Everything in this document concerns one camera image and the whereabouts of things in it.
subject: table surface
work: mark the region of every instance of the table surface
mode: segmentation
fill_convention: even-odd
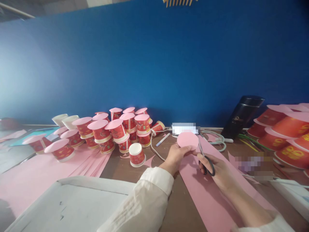
[[[157,144],[162,137],[163,135],[154,137],[153,144]],[[175,142],[176,139],[169,136],[155,149],[165,159],[169,147]],[[147,159],[150,159],[155,155],[150,147],[144,148],[144,152]],[[222,153],[227,159],[229,159],[228,152],[235,157],[256,156],[254,154],[255,151],[238,139],[236,139],[234,143],[227,143],[227,148]],[[127,159],[121,158],[121,155],[123,154],[121,154],[118,149],[115,149],[100,177],[136,183],[148,167],[143,165],[139,168],[134,168],[130,165]],[[158,167],[162,163],[163,161],[155,155],[152,161],[152,167]],[[285,171],[289,171],[289,176],[300,184],[309,185],[309,179],[302,171],[287,168]],[[277,177],[286,179],[286,177],[275,167],[274,173]],[[175,181],[172,193],[169,197],[166,215],[160,231],[207,231],[179,172],[176,173],[174,178]],[[272,187],[269,182],[263,184],[251,184],[266,200],[269,201],[269,203],[278,209],[295,231],[309,231],[309,223],[283,196],[280,195],[280,193],[277,192],[274,187]]]

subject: paper cup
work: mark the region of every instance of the paper cup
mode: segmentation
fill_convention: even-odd
[[[52,153],[58,162],[65,162],[71,159],[75,153],[74,148],[69,144],[69,139],[60,139],[53,142],[47,148],[45,148],[45,153]]]
[[[99,147],[99,145],[94,141],[94,136],[91,138],[86,138],[85,140],[90,150],[93,150]]]
[[[72,125],[72,122],[74,122],[77,119],[79,119],[79,116],[73,115],[73,116],[69,116],[69,117],[63,119],[62,122],[69,130],[74,130],[74,129],[77,129],[77,126]]]
[[[125,114],[125,113],[135,113],[134,110],[135,110],[135,107],[129,107],[129,108],[126,108],[126,109],[123,111],[123,113],[124,113],[124,114]]]
[[[280,151],[275,152],[275,157],[292,167],[309,169],[309,150],[297,145],[293,140],[287,140],[290,144]]]
[[[303,106],[303,105],[286,105],[286,104],[281,104],[283,106],[287,106],[294,112],[309,112],[309,108]]]
[[[130,146],[129,154],[130,164],[135,168],[142,166],[146,161],[146,156],[144,154],[141,144],[139,143],[134,143]]]
[[[160,131],[163,130],[165,130],[164,124],[160,121],[157,121],[155,125],[150,129],[150,133],[152,134],[152,136],[157,136]]]
[[[255,123],[247,130],[247,133],[257,138],[263,137],[266,134],[265,128],[268,125],[260,123],[257,119],[253,119],[253,121]]]
[[[298,138],[309,130],[309,112],[287,112],[287,117],[272,127],[272,130],[292,138]]]
[[[60,127],[58,130],[54,132],[54,135],[58,135],[59,137],[68,130],[67,127]]]
[[[69,139],[69,145],[73,148],[79,147],[80,145],[84,144],[85,140],[83,140],[79,133],[78,130],[68,130],[64,132],[60,138],[62,139]]]
[[[134,117],[135,114],[133,113],[125,113],[120,116],[120,119],[123,120],[122,125],[128,133],[132,133],[137,130]]]
[[[77,126],[78,132],[80,133],[80,137],[82,139],[93,137],[93,131],[88,128],[90,123],[92,123],[92,117],[84,117],[72,122],[73,125]]]
[[[52,144],[47,138],[45,138],[46,134],[33,135],[26,138],[23,141],[23,145],[29,144],[36,154],[44,154],[44,149]]]
[[[101,113],[101,114],[97,114],[96,116],[92,117],[93,121],[97,121],[97,120],[107,120],[108,122],[110,122],[109,118],[108,118],[108,113]]]
[[[120,108],[112,108],[109,111],[110,111],[111,119],[113,121],[115,119],[119,119],[120,118],[122,109],[120,109]]]
[[[137,133],[138,134],[147,134],[150,132],[150,127],[149,127],[149,115],[148,114],[139,114],[135,116],[134,118],[136,120],[137,124]]]
[[[258,139],[257,141],[262,144],[263,146],[278,151],[283,149],[285,146],[287,146],[289,143],[287,142],[288,139],[294,139],[288,136],[284,136],[281,134],[278,134],[274,132],[271,127],[265,128],[266,134]]]
[[[309,133],[295,139],[294,142],[302,148],[309,150]]]
[[[88,128],[93,131],[96,143],[107,142],[112,137],[110,131],[104,129],[107,124],[107,120],[97,120],[88,125]]]
[[[100,143],[100,152],[102,155],[111,153],[115,149],[115,144],[113,139],[108,140],[107,142]]]
[[[57,115],[55,117],[52,118],[52,120],[54,121],[54,123],[56,123],[58,126],[60,127],[64,127],[64,124],[62,122],[63,119],[67,118],[68,115],[67,114],[60,114]]]
[[[292,112],[284,105],[267,105],[268,109],[257,118],[257,121],[267,126],[274,126],[277,122],[286,117],[284,112]]]
[[[150,146],[150,132],[147,134],[138,134],[136,133],[139,139],[139,143],[141,144],[142,147],[149,147]]]
[[[128,138],[126,141],[124,141],[122,143],[119,143],[118,145],[119,145],[119,151],[121,153],[128,153],[129,152],[129,148],[132,145],[132,143],[131,143],[131,141]]]
[[[139,109],[138,111],[135,112],[135,114],[137,114],[137,115],[138,115],[138,114],[147,114],[147,115],[148,115],[148,113],[147,113],[146,110],[147,110],[147,108]],[[151,120],[151,118],[149,117],[148,123],[149,123],[149,124],[152,123],[151,121],[152,121],[152,120]]]
[[[115,119],[105,126],[105,129],[110,130],[110,132],[112,133],[112,136],[116,143],[121,143],[129,137],[129,134],[124,129],[122,122],[122,119]]]
[[[131,143],[136,143],[139,141],[138,136],[136,135],[136,131],[129,134]]]
[[[95,114],[102,114],[102,113],[106,113],[106,112],[95,112]]]

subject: white shirt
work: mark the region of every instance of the white shirt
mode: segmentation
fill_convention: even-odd
[[[97,230],[97,232],[158,232],[162,225],[167,199],[174,183],[173,176],[166,170],[147,168],[136,183],[133,192],[121,206]],[[292,232],[294,231],[280,214],[259,228],[233,228],[239,232]]]

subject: human hand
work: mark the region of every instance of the human hand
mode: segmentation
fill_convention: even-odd
[[[203,174],[205,174],[203,164],[205,167],[212,172],[212,167],[209,161],[199,152],[194,152],[194,155],[200,160],[199,168]],[[207,157],[212,161],[213,166],[215,168],[215,175],[212,177],[219,189],[222,191],[223,194],[228,194],[231,191],[238,190],[240,186],[238,182],[232,177],[230,169],[226,165],[226,163],[218,159],[212,155],[206,154]]]
[[[166,160],[159,167],[165,169],[173,176],[178,171],[183,157],[193,153],[191,148],[191,146],[181,148],[177,143],[173,144],[168,152]]]

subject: pink paper strip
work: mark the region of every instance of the pink paper strip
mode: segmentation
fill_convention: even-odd
[[[106,164],[107,164],[107,162],[108,162],[108,160],[109,160],[111,154],[112,154],[112,153],[109,153],[109,154],[106,155],[106,158],[105,158],[103,164],[100,166],[100,168],[98,169],[98,171],[97,171],[96,173],[94,173],[92,176],[94,176],[94,177],[100,177],[100,175],[102,174],[102,172],[103,172],[103,170],[104,170],[104,168],[105,168],[105,166],[106,166]]]
[[[93,159],[91,167],[83,174],[83,176],[91,176],[91,174],[98,169],[98,166],[103,163],[105,160],[106,155],[102,155],[100,152],[96,155]]]
[[[93,150],[75,151],[75,156],[59,163],[52,154],[36,155],[0,175],[0,199],[9,203],[18,217],[55,181],[68,177]]]
[[[16,132],[14,132],[10,135],[7,135],[5,137],[0,138],[0,140],[16,139],[16,138],[22,136],[25,133],[27,133],[27,131],[25,131],[25,130],[16,131]]]
[[[233,165],[211,144],[200,137],[203,151],[224,160],[240,186],[265,209],[276,210],[269,204],[233,167]],[[222,195],[212,177],[201,174],[198,158],[184,157],[180,165],[180,175],[208,232],[229,232],[235,225],[243,226],[241,218],[230,202]]]

